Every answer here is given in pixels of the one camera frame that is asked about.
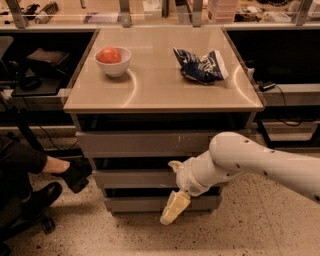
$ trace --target white bowl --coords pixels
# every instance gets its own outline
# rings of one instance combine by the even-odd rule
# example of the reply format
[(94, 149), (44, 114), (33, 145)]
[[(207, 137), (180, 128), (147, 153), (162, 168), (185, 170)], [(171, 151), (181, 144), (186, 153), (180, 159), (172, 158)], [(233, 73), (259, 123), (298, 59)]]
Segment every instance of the white bowl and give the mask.
[(129, 67), (131, 60), (131, 52), (127, 48), (123, 47), (114, 47), (121, 54), (121, 62), (115, 64), (106, 64), (97, 60), (97, 55), (101, 51), (96, 52), (94, 59), (99, 66), (99, 68), (111, 77), (118, 77), (123, 75)]

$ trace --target tomato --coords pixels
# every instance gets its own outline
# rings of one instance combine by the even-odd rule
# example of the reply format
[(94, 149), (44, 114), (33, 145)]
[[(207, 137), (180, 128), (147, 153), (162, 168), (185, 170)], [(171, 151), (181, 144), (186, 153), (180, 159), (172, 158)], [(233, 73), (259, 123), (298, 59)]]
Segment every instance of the tomato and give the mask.
[(98, 53), (97, 59), (102, 63), (115, 64), (121, 62), (121, 53), (119, 50), (107, 46)]

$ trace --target terrazzo floor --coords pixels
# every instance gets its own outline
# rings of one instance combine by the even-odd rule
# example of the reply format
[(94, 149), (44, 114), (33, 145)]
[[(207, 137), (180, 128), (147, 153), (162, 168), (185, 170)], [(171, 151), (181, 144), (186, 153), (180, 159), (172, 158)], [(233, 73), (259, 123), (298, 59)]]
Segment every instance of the terrazzo floor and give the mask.
[[(61, 181), (31, 179), (35, 189)], [(158, 214), (112, 216), (92, 177), (80, 194), (61, 184), (47, 211), (56, 230), (45, 235), (35, 226), (8, 240), (14, 256), (319, 255), (320, 205), (258, 175), (228, 183), (212, 214), (180, 216), (169, 226)]]

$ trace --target chip bag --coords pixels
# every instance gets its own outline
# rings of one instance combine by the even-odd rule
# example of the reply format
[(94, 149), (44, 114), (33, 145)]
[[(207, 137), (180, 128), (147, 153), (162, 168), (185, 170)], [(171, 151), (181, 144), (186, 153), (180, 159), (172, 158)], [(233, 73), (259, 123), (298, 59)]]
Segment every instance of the chip bag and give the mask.
[(201, 58), (183, 49), (173, 48), (173, 51), (181, 65), (181, 75), (187, 79), (212, 84), (229, 75), (219, 51), (211, 51)]

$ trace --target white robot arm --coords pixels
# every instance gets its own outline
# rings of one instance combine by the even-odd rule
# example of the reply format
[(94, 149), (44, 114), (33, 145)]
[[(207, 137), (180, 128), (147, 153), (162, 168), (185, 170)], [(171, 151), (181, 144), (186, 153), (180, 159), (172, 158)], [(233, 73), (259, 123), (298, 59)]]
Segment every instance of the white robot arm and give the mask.
[(168, 225), (199, 196), (218, 183), (245, 172), (263, 175), (320, 203), (320, 159), (266, 148), (234, 132), (217, 134), (209, 150), (185, 162), (169, 162), (177, 174), (179, 192), (172, 191), (161, 223)]

